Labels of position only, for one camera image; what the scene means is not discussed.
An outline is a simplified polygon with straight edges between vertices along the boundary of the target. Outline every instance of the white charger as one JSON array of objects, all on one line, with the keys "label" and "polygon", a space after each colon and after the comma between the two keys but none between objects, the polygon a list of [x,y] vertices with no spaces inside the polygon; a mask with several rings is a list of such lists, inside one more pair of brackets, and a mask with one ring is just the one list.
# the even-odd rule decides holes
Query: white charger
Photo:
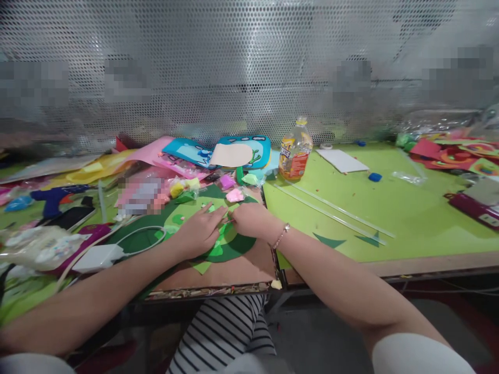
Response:
[{"label": "white charger", "polygon": [[118,244],[104,244],[94,246],[88,250],[73,266],[73,270],[79,273],[97,273],[110,268],[114,260],[123,257],[123,248]]}]

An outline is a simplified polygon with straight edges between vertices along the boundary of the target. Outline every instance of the blue bottle cap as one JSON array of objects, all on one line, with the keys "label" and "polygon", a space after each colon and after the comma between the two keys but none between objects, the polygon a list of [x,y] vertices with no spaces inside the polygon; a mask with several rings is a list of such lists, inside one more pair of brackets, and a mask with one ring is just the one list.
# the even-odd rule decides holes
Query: blue bottle cap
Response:
[{"label": "blue bottle cap", "polygon": [[369,180],[372,180],[373,182],[379,182],[381,181],[381,178],[383,176],[381,174],[378,174],[378,173],[371,173],[369,174]]}]

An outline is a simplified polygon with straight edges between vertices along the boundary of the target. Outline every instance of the hand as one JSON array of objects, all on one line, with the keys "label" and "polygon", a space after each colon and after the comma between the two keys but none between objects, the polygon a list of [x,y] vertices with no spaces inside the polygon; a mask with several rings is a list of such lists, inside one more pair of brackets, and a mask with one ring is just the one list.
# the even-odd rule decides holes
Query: hand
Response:
[{"label": "hand", "polygon": [[263,239],[274,245],[284,229],[284,222],[275,217],[262,204],[241,204],[229,213],[237,232],[244,236]]},{"label": "hand", "polygon": [[220,233],[218,224],[227,213],[226,207],[220,207],[213,212],[208,212],[212,203],[206,204],[204,208],[196,212],[191,218],[182,224],[180,230],[166,243],[173,240],[181,256],[180,260],[188,260],[202,255],[211,249],[217,241]]}]

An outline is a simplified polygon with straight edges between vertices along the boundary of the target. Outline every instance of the black phone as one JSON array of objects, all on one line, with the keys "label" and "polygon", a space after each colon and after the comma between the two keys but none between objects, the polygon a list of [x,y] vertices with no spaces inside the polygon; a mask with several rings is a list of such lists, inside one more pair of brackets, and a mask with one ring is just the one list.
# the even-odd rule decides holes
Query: black phone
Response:
[{"label": "black phone", "polygon": [[96,213],[94,207],[79,206],[66,210],[60,216],[49,221],[47,226],[59,226],[62,229],[73,231],[83,222]]}]

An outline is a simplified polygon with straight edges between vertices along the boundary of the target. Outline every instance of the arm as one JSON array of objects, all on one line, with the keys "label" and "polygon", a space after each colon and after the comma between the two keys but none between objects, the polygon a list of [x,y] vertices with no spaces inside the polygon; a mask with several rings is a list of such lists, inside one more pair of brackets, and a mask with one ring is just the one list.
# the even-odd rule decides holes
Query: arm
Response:
[{"label": "arm", "polygon": [[169,240],[69,287],[0,331],[0,352],[64,355],[78,348],[167,269],[197,257],[218,238],[226,210],[211,204]]},{"label": "arm", "polygon": [[[235,227],[273,246],[284,222],[258,204],[243,204],[233,213]],[[365,267],[320,241],[291,228],[279,251],[331,310],[358,329],[370,352],[385,336],[412,332],[449,345],[406,298]]]}]

